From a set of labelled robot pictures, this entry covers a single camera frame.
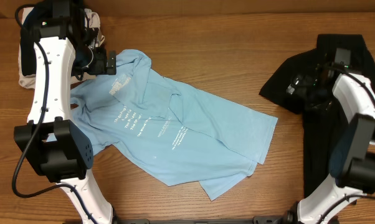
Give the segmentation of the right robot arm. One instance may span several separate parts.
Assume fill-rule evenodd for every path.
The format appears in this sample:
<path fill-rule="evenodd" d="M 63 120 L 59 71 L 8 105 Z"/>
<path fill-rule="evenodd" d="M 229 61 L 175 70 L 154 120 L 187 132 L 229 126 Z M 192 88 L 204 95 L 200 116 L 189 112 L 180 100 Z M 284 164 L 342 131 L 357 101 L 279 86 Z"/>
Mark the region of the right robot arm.
<path fill-rule="evenodd" d="M 290 94 L 305 102 L 307 111 L 327 112 L 334 100 L 348 123 L 333 146 L 328 176 L 275 223 L 337 223 L 336 215 L 375 192 L 375 93 L 370 79 L 354 70 L 351 51 L 337 48 L 334 57 L 317 65 L 313 78 L 297 75 Z"/>

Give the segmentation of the light blue printed t-shirt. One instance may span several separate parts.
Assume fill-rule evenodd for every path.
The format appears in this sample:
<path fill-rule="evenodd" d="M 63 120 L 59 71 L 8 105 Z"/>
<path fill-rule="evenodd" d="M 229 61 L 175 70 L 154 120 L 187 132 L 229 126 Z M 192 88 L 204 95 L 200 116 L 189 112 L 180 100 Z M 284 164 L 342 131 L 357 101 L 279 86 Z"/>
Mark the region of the light blue printed t-shirt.
<path fill-rule="evenodd" d="M 139 50 L 116 56 L 116 74 L 71 91 L 75 124 L 94 153 L 115 146 L 168 186 L 199 182 L 211 200 L 263 164 L 277 118 L 153 70 Z"/>

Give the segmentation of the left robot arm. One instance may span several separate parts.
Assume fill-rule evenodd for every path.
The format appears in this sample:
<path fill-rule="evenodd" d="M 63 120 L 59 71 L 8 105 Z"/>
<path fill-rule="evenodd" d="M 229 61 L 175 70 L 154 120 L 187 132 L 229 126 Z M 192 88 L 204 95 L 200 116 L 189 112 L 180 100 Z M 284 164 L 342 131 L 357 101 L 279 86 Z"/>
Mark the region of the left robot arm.
<path fill-rule="evenodd" d="M 93 146 L 72 119 L 70 87 L 84 75 L 114 75 L 115 53 L 101 45 L 82 1 L 55 0 L 19 6 L 20 66 L 35 76 L 27 123 L 14 140 L 35 173 L 62 189 L 83 223 L 118 223 L 93 176 Z"/>

